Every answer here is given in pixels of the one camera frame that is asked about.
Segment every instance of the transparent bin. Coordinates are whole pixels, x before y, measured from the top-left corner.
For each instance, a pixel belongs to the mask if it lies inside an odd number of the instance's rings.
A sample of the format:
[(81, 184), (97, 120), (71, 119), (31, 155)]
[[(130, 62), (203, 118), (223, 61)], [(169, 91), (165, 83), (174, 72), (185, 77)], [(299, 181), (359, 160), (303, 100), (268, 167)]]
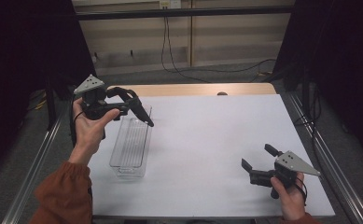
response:
[[(144, 109), (151, 117), (150, 105)], [(146, 173), (149, 140), (152, 128), (138, 119), (132, 111), (122, 117), (110, 166), (117, 176), (143, 177)]]

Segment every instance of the finger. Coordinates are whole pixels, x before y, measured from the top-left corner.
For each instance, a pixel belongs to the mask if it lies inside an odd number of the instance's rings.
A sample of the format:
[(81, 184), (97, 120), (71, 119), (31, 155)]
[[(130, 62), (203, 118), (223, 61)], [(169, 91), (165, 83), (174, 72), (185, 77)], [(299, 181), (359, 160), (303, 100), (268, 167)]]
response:
[(301, 172), (298, 172), (298, 173), (297, 173), (297, 180), (296, 180), (296, 184), (297, 184), (300, 188), (302, 188), (302, 186), (303, 186), (303, 179), (304, 179), (304, 174), (303, 174), (303, 173), (301, 173)]
[(290, 198), (288, 193), (286, 192), (286, 189), (284, 188), (283, 183), (277, 177), (272, 177), (271, 183), (273, 188), (277, 191), (277, 193), (279, 193), (280, 200), (282, 201), (282, 203), (289, 202)]
[(118, 115), (119, 115), (119, 110), (118, 109), (112, 109), (112, 110), (110, 110), (110, 111), (107, 111), (106, 113), (105, 113), (105, 115), (102, 117), (102, 118), (100, 118), (99, 119), (99, 121), (98, 121), (98, 123), (100, 124), (100, 126), (101, 127), (105, 127), (105, 125), (109, 122), (109, 121), (111, 121), (111, 120), (113, 120), (113, 119), (115, 119)]
[(82, 97), (81, 98), (79, 98), (79, 99), (77, 99), (77, 100), (75, 100), (74, 102), (73, 102), (73, 111), (74, 111), (74, 117), (76, 116), (76, 115), (78, 115), (80, 112), (82, 112), (82, 107), (81, 107), (81, 104), (82, 104)]

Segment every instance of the black cable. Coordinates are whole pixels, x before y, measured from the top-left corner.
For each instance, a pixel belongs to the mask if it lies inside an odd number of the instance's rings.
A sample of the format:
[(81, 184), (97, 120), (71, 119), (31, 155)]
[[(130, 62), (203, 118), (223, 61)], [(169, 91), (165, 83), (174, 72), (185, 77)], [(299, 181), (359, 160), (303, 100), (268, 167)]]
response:
[(315, 108), (315, 105), (316, 103), (313, 104), (313, 118), (316, 118), (314, 119), (312, 122), (310, 122), (308, 125), (311, 126), (312, 128), (312, 150), (313, 150), (313, 153), (314, 153), (314, 156), (315, 156), (315, 159), (317, 161), (317, 164), (318, 166), (320, 167), (320, 170), (321, 170), (321, 175), (324, 177), (324, 179), (327, 181), (328, 183), (328, 186), (330, 188), (330, 190), (332, 191), (333, 195), (335, 196), (336, 200), (338, 201), (339, 205), (341, 206), (344, 214), (346, 215), (347, 219), (349, 220), (350, 223), (353, 223), (352, 219), (350, 218), (350, 216), (348, 215), (348, 213), (346, 212), (346, 209), (344, 207), (344, 205), (341, 203), (341, 199), (337, 193), (337, 191), (335, 190), (335, 188), (332, 186), (332, 184), (329, 182), (328, 180), (328, 177), (325, 175), (325, 171), (323, 169), (323, 165), (321, 163), (321, 161), (319, 160), (319, 157), (318, 157), (318, 154), (317, 154), (317, 149), (316, 149), (316, 145), (315, 145), (315, 135), (316, 135), (316, 121), (318, 119), (318, 117), (321, 115), (321, 101), (320, 101), (320, 96), (319, 96), (319, 90), (318, 90), (318, 87), (315, 86), (315, 90), (314, 90), (314, 101), (318, 101), (318, 106), (319, 106), (319, 114), (318, 116), (315, 114), (316, 112), (316, 108)]
[[(266, 62), (275, 62), (276, 60), (275, 59), (267, 59), (267, 60), (264, 60), (264, 61), (261, 61), (253, 66), (250, 66), (250, 67), (247, 67), (247, 68), (243, 68), (243, 69), (239, 69), (239, 70), (215, 70), (215, 69), (205, 69), (205, 68), (187, 68), (187, 69), (178, 69), (175, 67), (175, 62), (174, 62), (174, 59), (173, 59), (173, 53), (172, 53), (172, 45), (171, 45), (171, 41), (170, 41), (170, 26), (169, 26), (169, 21), (168, 21), (168, 18), (164, 18), (164, 35), (163, 35), (163, 45), (162, 45), (162, 49), (161, 49), (161, 65), (163, 67), (163, 69), (167, 72), (170, 72), (170, 73), (177, 73), (179, 75), (181, 75), (182, 77), (186, 77), (186, 78), (191, 78), (191, 79), (195, 79), (195, 80), (199, 80), (199, 81), (202, 81), (202, 82), (207, 82), (207, 83), (210, 83), (209, 81), (206, 81), (206, 80), (202, 80), (202, 79), (199, 79), (199, 78), (196, 78), (196, 77), (187, 77), (183, 74), (181, 74), (181, 72), (188, 72), (188, 71), (195, 71), (195, 72), (218, 72), (218, 73), (238, 73), (238, 72), (245, 72), (245, 71), (248, 71), (248, 70), (251, 70), (255, 67), (258, 67), (258, 70), (259, 70), (259, 67), (261, 64), (263, 63), (266, 63)], [(168, 45), (169, 45), (169, 50), (170, 50), (170, 56), (172, 58), (172, 64), (173, 64), (173, 67), (175, 69), (175, 71), (172, 71), (172, 70), (169, 70), (167, 69), (165, 66), (164, 66), (164, 63), (163, 63), (163, 52), (164, 52), (164, 45), (166, 43), (166, 35), (167, 35), (167, 41), (168, 41)], [(259, 72), (258, 74), (249, 82), (253, 82), (254, 80), (256, 80), (259, 76)]]
[(70, 122), (71, 141), (73, 143), (73, 147), (77, 143), (76, 124), (73, 121), (73, 119), (74, 119), (74, 99), (75, 99), (75, 95), (72, 94), (71, 100), (70, 100), (70, 111), (69, 111), (69, 114), (68, 114), (68, 116), (69, 116), (68, 118), (69, 118), (69, 122)]
[[(318, 103), (318, 115), (315, 114), (315, 111), (316, 111), (316, 104)], [(301, 119), (307, 119), (306, 118), (306, 114), (302, 114), (299, 118), (295, 119), (293, 121), (294, 125), (295, 126), (301, 126), (301, 125), (305, 125), (305, 124), (311, 124), (311, 123), (314, 123), (315, 121), (317, 121), (320, 116), (321, 116), (321, 100), (320, 100), (320, 94), (319, 94), (319, 89), (317, 87), (317, 85), (314, 86), (314, 98), (313, 98), (313, 101), (310, 105), (311, 108), (310, 110), (313, 111), (313, 117), (310, 119), (310, 120), (307, 120), (303, 123), (298, 123), (299, 120)]]
[[(164, 52), (164, 44), (166, 42), (166, 33), (167, 33), (167, 40), (168, 40), (168, 44), (169, 44), (169, 50), (170, 50), (170, 57), (172, 58), (172, 64), (173, 64), (173, 68), (175, 69), (175, 72), (168, 70), (163, 63), (163, 52)], [(205, 83), (211, 83), (209, 81), (200, 79), (200, 78), (196, 78), (196, 77), (187, 77), (183, 74), (181, 74), (181, 72), (175, 67), (175, 61), (173, 59), (173, 53), (172, 53), (172, 45), (170, 44), (170, 28), (169, 28), (169, 20), (167, 19), (167, 17), (164, 18), (164, 35), (163, 35), (163, 46), (161, 49), (161, 65), (163, 67), (163, 69), (167, 72), (171, 72), (171, 73), (177, 73), (179, 74), (181, 77), (186, 77), (189, 79), (194, 79), (194, 80), (198, 80), (201, 82), (205, 82)]]
[(83, 113), (85, 113), (85, 111), (81, 111), (81, 112), (79, 112), (79, 113), (76, 115), (76, 117), (74, 118), (74, 121), (73, 121), (73, 124), (74, 124), (74, 125), (76, 125), (77, 118), (78, 118), (81, 114), (83, 114)]
[(303, 191), (303, 189), (299, 185), (297, 185), (296, 183), (294, 183), (294, 185), (295, 185), (295, 188), (297, 188), (297, 190), (299, 190), (300, 193), (302, 194), (303, 201), (305, 202), (305, 206), (306, 206), (307, 188), (306, 188), (306, 185), (303, 183), (303, 181), (301, 179), (299, 179), (299, 178), (297, 178), (297, 179), (301, 182), (301, 184), (303, 185), (303, 188), (305, 189), (305, 191)]

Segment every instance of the orange sleeve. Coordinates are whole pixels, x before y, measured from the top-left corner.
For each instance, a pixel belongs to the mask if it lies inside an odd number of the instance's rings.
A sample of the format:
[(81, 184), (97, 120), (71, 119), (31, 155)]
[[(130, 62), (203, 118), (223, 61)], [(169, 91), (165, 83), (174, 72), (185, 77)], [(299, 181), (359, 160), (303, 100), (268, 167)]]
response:
[(68, 161), (35, 190), (39, 207), (30, 223), (91, 223), (90, 169)]
[(280, 224), (320, 224), (317, 220), (312, 218), (309, 213), (306, 213), (304, 217), (301, 217), (295, 221), (285, 221), (282, 217), (280, 218)]

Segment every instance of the white table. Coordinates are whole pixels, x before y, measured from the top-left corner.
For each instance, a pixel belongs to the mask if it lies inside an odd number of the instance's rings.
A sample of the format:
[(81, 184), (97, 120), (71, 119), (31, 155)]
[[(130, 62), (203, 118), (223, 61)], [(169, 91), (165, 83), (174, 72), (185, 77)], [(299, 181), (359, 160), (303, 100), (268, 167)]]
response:
[[(310, 160), (279, 95), (141, 97), (152, 105), (146, 175), (121, 179), (109, 166), (120, 122), (106, 127), (106, 139), (90, 163), (93, 214), (111, 217), (281, 216), (271, 189), (251, 185), (241, 167), (273, 169), (266, 143)], [(113, 98), (107, 102), (120, 102)], [(334, 216), (319, 179), (306, 175), (306, 210)]]

